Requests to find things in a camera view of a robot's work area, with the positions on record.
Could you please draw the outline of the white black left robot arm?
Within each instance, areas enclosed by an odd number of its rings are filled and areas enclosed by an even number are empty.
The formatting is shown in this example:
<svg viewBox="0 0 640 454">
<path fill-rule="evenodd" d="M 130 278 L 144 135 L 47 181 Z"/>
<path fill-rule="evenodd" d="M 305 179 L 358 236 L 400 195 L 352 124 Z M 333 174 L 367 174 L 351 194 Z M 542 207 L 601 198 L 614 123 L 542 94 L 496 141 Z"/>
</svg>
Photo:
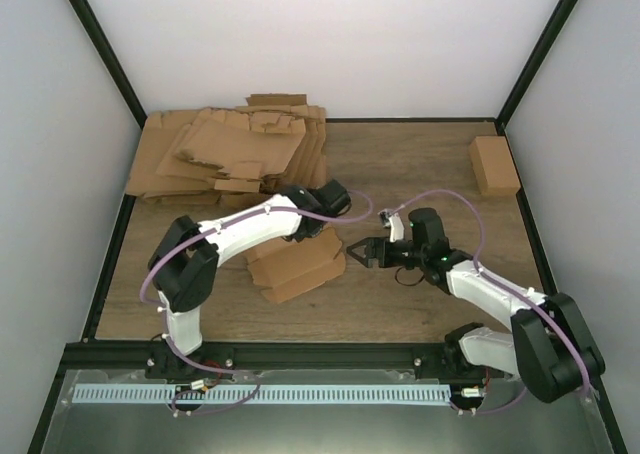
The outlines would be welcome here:
<svg viewBox="0 0 640 454">
<path fill-rule="evenodd" d="M 254 285 L 274 303 L 341 276 L 346 268 L 342 242 L 327 223 L 350 204 L 347 190 L 332 180 L 317 189 L 289 186 L 220 219 L 176 219 L 149 260 L 143 283 L 159 294 L 166 336 L 174 346 L 170 367 L 184 378 L 203 369 L 200 310 L 218 269 L 232 258 L 245 257 Z"/>
</svg>

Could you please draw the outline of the folded brown cardboard box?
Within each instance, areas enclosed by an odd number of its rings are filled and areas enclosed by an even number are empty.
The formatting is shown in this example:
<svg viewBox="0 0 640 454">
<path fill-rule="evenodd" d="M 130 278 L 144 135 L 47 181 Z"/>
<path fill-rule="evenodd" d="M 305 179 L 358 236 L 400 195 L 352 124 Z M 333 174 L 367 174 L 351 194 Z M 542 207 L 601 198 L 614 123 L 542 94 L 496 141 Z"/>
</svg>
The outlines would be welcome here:
<svg viewBox="0 0 640 454">
<path fill-rule="evenodd" d="M 504 137 L 476 137 L 469 145 L 469 156 L 483 196 L 515 196 L 520 190 L 519 177 Z"/>
</svg>

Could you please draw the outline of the black corner frame post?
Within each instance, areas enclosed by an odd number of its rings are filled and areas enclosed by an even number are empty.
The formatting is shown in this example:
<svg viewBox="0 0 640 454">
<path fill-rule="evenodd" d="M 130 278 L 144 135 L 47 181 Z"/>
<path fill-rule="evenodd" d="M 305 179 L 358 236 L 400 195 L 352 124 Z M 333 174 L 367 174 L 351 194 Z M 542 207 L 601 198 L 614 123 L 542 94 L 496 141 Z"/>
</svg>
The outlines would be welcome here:
<svg viewBox="0 0 640 454">
<path fill-rule="evenodd" d="M 511 88 L 499 114 L 496 129 L 499 135 L 506 135 L 506 127 L 524 99 L 529 87 L 544 64 L 556 40 L 561 34 L 579 0 L 558 0 L 540 36 L 530 52 L 524 67 Z"/>
<path fill-rule="evenodd" d="M 143 108 L 125 70 L 123 69 L 109 39 L 104 32 L 89 0 L 67 0 L 90 39 L 96 53 L 107 69 L 119 94 L 140 128 L 147 114 Z"/>
</svg>

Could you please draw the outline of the clear acrylic front plate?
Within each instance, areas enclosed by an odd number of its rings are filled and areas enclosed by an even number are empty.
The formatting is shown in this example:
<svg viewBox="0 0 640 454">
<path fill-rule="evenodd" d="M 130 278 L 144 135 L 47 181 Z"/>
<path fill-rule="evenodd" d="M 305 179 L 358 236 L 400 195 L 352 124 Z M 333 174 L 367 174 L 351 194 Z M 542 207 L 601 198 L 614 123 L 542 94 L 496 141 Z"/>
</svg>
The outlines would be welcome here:
<svg viewBox="0 0 640 454">
<path fill-rule="evenodd" d="M 594 400 L 543 404 L 492 383 L 482 410 L 457 405 L 75 404 L 78 384 L 146 382 L 77 372 L 63 384 L 38 453 L 610 453 Z M 389 372 L 270 373 L 263 385 L 444 385 Z"/>
</svg>

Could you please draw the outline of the black right corner frame post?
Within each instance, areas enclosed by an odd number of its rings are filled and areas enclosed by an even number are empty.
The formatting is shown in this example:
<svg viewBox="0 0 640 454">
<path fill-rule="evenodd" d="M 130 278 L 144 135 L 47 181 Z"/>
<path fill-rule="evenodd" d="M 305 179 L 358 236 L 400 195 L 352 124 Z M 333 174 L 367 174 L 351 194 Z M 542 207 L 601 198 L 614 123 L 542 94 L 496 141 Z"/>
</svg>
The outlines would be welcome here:
<svg viewBox="0 0 640 454">
<path fill-rule="evenodd" d="M 499 114 L 496 129 L 499 135 L 506 135 L 506 127 L 524 99 L 529 87 L 544 64 L 556 40 L 561 34 L 579 0 L 558 0 L 540 36 L 530 52 L 524 67 L 511 88 Z"/>
</svg>

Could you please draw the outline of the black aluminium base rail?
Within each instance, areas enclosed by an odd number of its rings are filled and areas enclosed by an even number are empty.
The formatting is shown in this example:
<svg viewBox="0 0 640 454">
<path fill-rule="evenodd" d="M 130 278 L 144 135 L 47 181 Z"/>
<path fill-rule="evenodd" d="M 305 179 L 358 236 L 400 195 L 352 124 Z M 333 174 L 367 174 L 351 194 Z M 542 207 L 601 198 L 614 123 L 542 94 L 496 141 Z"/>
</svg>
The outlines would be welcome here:
<svg viewBox="0 0 640 454">
<path fill-rule="evenodd" d="M 265 343 L 206 342 L 189 356 L 206 367 L 234 371 L 395 370 L 417 379 L 478 380 L 486 372 L 498 377 L 494 362 L 471 364 L 445 343 Z M 60 371 L 141 370 L 148 379 L 187 381 L 208 375 L 178 358 L 161 341 L 91 340 L 67 345 Z"/>
</svg>

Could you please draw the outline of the black left corner frame post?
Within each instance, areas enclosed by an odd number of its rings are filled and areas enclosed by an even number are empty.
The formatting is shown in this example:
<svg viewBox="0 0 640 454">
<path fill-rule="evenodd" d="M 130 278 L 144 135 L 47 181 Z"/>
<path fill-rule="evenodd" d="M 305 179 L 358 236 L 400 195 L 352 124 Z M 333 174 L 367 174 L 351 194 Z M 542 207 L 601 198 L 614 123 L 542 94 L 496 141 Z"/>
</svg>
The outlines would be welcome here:
<svg viewBox="0 0 640 454">
<path fill-rule="evenodd" d="M 96 53 L 107 69 L 119 94 L 140 128 L 147 114 L 143 108 L 125 70 L 123 69 L 109 39 L 104 32 L 89 0 L 67 0 L 90 39 Z"/>
</svg>

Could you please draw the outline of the light blue slotted strip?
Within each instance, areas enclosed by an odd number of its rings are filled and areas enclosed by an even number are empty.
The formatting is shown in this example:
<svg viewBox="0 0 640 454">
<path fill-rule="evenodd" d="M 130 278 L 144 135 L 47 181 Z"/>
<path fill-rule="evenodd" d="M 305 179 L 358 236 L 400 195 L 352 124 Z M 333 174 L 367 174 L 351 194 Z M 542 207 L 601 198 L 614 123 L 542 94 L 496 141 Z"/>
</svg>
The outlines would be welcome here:
<svg viewBox="0 0 640 454">
<path fill-rule="evenodd" d="M 75 404 L 206 404 L 227 405 L 247 399 L 256 405 L 429 405 L 449 404 L 447 385 L 218 385 L 185 392 L 177 385 L 78 384 Z"/>
</svg>

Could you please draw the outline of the stack of flat cardboard blanks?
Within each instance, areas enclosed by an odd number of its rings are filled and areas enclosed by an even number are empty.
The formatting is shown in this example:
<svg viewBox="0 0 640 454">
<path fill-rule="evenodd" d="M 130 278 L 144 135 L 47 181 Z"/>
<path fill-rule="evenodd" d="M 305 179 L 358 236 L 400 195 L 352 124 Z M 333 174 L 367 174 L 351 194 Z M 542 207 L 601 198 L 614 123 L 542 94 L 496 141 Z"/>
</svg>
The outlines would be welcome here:
<svg viewBox="0 0 640 454">
<path fill-rule="evenodd" d="M 243 106 L 156 111 L 144 124 L 127 194 L 242 209 L 288 185 L 327 180 L 325 108 L 304 94 L 252 94 Z"/>
</svg>

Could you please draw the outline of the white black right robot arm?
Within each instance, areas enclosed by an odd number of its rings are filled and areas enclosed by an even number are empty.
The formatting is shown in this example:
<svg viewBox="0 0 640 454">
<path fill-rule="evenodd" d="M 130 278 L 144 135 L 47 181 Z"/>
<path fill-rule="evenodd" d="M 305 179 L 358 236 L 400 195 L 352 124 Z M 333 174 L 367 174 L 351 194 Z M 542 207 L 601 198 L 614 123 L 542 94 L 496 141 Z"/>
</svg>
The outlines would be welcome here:
<svg viewBox="0 0 640 454">
<path fill-rule="evenodd" d="M 524 288 L 451 247 L 440 216 L 432 208 L 380 214 L 390 233 L 347 247 L 367 268 L 418 269 L 423 281 L 480 308 L 504 326 L 495 332 L 478 323 L 452 331 L 445 339 L 447 370 L 465 377 L 478 366 L 509 374 L 538 400 L 551 403 L 579 388 L 590 389 L 605 371 L 604 358 L 576 302 Z"/>
</svg>

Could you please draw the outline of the brown cardboard box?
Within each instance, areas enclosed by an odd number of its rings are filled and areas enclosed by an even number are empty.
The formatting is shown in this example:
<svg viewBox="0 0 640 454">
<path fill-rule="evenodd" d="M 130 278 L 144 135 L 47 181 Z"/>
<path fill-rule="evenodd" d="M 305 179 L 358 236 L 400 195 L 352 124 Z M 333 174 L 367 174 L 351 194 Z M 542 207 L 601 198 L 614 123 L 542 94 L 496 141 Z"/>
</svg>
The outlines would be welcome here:
<svg viewBox="0 0 640 454">
<path fill-rule="evenodd" d="M 280 304 L 342 276 L 343 242 L 333 227 L 301 242 L 272 239 L 243 252 L 253 283 L 270 302 Z"/>
<path fill-rule="evenodd" d="M 469 145 L 469 156 L 483 196 L 515 196 L 520 190 L 519 177 L 504 137 L 476 137 Z"/>
</svg>

